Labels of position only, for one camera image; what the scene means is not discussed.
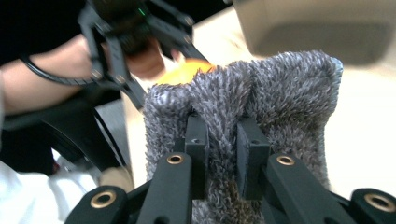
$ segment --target orange object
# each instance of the orange object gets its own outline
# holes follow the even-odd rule
[[[213,71],[216,68],[215,65],[198,59],[186,59],[179,68],[165,73],[158,81],[157,84],[186,84],[192,81],[194,76],[199,70],[204,73]]]

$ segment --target gray fuzzy sock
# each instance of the gray fuzzy sock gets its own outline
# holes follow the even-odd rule
[[[193,202],[193,223],[264,223],[260,202],[238,198],[235,131],[244,114],[254,118],[275,152],[301,159],[329,187],[324,126],[334,111],[342,64],[320,51],[288,52],[251,62],[235,62],[190,84],[151,88],[145,104],[147,170],[184,137],[194,108],[209,129],[209,174],[204,201]]]

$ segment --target person's arm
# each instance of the person's arm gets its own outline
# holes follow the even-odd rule
[[[82,78],[91,75],[88,45],[78,35],[57,49],[32,55],[31,60],[42,70],[59,77]],[[127,64],[138,77],[155,77],[163,70],[163,58],[156,41],[144,52],[128,57]],[[64,86],[34,74],[20,61],[0,67],[4,82],[4,100],[7,114],[42,109],[56,105],[76,93],[80,87]]]

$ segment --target black cable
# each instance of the black cable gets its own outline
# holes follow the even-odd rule
[[[94,113],[94,116],[96,117],[96,119],[102,125],[103,129],[105,130],[105,133],[107,134],[107,137],[109,138],[111,144],[113,144],[113,147],[116,150],[116,153],[118,154],[118,156],[120,158],[121,165],[126,166],[126,162],[125,162],[125,159],[123,158],[123,156],[122,156],[122,154],[120,152],[120,148],[117,145],[117,142],[116,142],[116,140],[113,137],[113,134],[111,134],[110,130],[107,128],[107,125],[105,124],[105,121],[102,119],[102,117],[97,112],[97,110],[94,109],[93,113]]]
[[[37,74],[40,77],[43,77],[46,80],[53,81],[56,83],[60,83],[63,85],[68,85],[68,86],[82,86],[82,85],[88,85],[92,84],[94,82],[93,78],[65,78],[65,77],[57,77],[53,74],[50,74],[48,72],[45,72],[38,68],[29,58],[27,55],[22,55],[20,57],[21,61],[35,74]]]

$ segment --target fuzzy texture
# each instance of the fuzzy texture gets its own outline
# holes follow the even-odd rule
[[[324,126],[336,106],[341,74],[342,64],[323,52],[287,52],[198,72],[190,84],[154,86],[144,111],[148,179],[175,139],[184,137],[195,109],[207,124],[210,148],[206,200],[193,202],[193,223],[264,223],[259,202],[238,199],[238,119],[249,114],[275,152],[301,159],[327,188]]]

